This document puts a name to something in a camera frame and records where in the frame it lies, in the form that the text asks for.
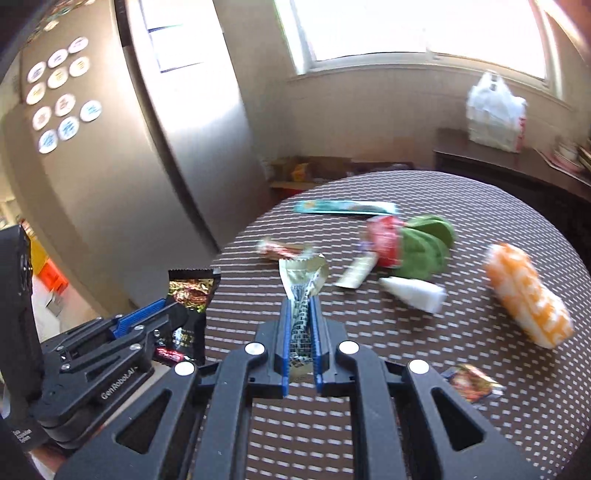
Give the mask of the black snack bag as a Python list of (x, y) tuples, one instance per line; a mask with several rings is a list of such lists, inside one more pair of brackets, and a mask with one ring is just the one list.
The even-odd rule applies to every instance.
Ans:
[(157, 342), (154, 358), (169, 366), (181, 361), (204, 365), (206, 308), (221, 282), (221, 270), (172, 269), (168, 279), (167, 301), (183, 305), (186, 320)]

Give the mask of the white plastic squeeze bottle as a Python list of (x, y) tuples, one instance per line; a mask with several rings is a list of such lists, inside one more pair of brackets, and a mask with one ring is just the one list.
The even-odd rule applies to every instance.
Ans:
[(438, 313), (447, 298), (444, 287), (423, 280), (386, 277), (379, 284), (405, 304), (429, 314)]

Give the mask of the red white candy wrapper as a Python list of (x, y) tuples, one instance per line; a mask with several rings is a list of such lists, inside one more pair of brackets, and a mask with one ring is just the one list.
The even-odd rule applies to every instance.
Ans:
[(291, 244), (273, 240), (269, 237), (260, 239), (256, 244), (256, 252), (263, 258), (279, 260), (297, 260), (314, 253), (315, 247), (310, 244)]

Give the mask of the silver gold foil wrapper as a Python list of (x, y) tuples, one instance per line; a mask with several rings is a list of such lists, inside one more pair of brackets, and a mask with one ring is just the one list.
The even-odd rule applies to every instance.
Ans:
[(290, 382), (298, 382), (312, 371), (311, 297), (318, 295), (329, 277), (329, 264), (322, 255), (281, 259), (280, 279), (290, 300)]

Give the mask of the green plush leaf toy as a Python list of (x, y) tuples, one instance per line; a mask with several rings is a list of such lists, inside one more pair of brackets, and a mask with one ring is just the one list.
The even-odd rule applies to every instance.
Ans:
[(400, 229), (401, 265), (394, 275), (427, 281), (442, 273), (456, 240), (452, 224), (437, 215), (411, 218)]

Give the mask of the orange white plastic bag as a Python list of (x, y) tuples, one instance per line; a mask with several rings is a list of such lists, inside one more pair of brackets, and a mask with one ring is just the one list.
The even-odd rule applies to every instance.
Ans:
[(525, 251), (492, 244), (484, 267), (497, 299), (536, 345), (554, 349), (574, 334), (567, 307), (542, 282)]

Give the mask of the small dark red sachet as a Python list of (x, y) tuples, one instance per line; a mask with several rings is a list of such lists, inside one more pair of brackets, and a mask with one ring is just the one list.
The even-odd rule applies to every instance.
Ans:
[(499, 398), (505, 392), (504, 386), (470, 364), (451, 367), (444, 371), (442, 376), (472, 404)]

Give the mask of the beige flat sachet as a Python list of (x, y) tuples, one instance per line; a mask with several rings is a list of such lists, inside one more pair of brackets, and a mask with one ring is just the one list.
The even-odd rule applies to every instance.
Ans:
[(378, 256), (375, 252), (366, 252), (349, 265), (342, 273), (335, 286), (342, 289), (356, 290), (372, 273), (378, 262)]

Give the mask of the silver double-door refrigerator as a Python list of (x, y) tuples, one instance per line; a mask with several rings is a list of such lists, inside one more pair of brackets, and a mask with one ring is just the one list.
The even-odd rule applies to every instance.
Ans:
[(211, 1), (23, 1), (1, 25), (2, 167), (96, 311), (160, 298), (269, 207)]

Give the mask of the teal long snack wrapper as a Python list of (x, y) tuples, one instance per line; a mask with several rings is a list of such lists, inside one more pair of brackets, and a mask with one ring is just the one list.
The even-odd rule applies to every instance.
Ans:
[(353, 200), (303, 200), (294, 205), (294, 212), (301, 214), (343, 214), (343, 215), (397, 215), (397, 205), (381, 201)]

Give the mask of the brown open cardboard box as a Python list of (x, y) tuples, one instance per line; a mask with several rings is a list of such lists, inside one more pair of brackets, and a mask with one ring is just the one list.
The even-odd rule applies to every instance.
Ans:
[[(298, 163), (308, 163), (310, 180), (294, 182), (291, 171)], [(332, 181), (379, 171), (414, 170), (415, 164), (404, 160), (368, 160), (329, 156), (295, 156), (276, 159), (270, 163), (273, 173), (270, 188), (287, 192), (301, 192), (314, 189)]]

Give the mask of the small yellow box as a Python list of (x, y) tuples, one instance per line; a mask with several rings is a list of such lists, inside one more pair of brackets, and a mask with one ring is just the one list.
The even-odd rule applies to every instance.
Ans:
[(308, 163), (298, 163), (294, 166), (294, 170), (290, 173), (291, 179), (297, 183), (305, 183), (310, 180), (310, 174), (308, 173)]

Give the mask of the dark wooden side cabinet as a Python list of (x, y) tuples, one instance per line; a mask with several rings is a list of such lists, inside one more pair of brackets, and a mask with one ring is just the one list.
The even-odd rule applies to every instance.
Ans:
[(549, 220), (590, 264), (590, 186), (546, 161), (532, 148), (509, 153), (469, 140), (462, 130), (440, 128), (433, 149), (436, 169), (494, 185)]

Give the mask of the white plastic shopping bag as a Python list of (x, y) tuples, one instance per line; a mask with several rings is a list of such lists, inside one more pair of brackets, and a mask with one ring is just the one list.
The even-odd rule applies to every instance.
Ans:
[(505, 152), (520, 153), (527, 106), (526, 99), (514, 96), (497, 72), (486, 71), (468, 93), (469, 140)]

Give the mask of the white framed window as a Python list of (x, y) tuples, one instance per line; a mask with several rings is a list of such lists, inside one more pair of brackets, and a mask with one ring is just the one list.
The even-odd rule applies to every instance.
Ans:
[(276, 1), (298, 75), (435, 66), (492, 70), (563, 95), (558, 45), (535, 1)]

